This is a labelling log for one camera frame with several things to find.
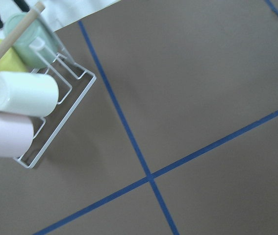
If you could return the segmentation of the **white cup in rack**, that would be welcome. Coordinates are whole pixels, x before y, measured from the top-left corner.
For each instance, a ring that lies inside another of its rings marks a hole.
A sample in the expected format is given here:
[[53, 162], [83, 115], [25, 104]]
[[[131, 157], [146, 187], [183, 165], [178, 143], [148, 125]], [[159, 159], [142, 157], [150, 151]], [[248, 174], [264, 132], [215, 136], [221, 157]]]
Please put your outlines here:
[[57, 82], [48, 74], [0, 71], [0, 112], [46, 117], [58, 98]]

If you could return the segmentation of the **green cup in rack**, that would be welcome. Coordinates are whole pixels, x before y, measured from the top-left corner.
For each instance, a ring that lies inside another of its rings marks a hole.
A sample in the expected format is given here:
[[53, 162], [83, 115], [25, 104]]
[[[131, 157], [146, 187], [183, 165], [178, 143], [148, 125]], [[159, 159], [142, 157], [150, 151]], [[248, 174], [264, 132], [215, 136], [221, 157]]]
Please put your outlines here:
[[30, 24], [14, 43], [13, 48], [25, 65], [38, 69], [46, 67], [45, 62], [38, 55], [51, 64], [58, 51], [57, 42], [39, 19], [35, 19]]

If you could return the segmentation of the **pink cup in rack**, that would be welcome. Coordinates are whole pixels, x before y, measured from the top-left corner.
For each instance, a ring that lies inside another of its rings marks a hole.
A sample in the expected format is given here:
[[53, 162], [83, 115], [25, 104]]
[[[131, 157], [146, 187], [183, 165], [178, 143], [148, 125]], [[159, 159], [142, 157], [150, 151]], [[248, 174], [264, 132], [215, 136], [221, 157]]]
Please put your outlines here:
[[33, 141], [34, 127], [27, 116], [0, 113], [0, 157], [26, 153]]

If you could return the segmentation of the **yellow cup in rack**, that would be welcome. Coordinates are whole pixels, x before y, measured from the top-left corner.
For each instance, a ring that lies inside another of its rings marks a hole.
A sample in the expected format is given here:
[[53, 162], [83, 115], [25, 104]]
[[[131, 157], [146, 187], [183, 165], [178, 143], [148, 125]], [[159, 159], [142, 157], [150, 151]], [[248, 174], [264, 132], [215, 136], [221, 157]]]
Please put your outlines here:
[[28, 69], [14, 49], [10, 48], [0, 59], [0, 71], [28, 72]]

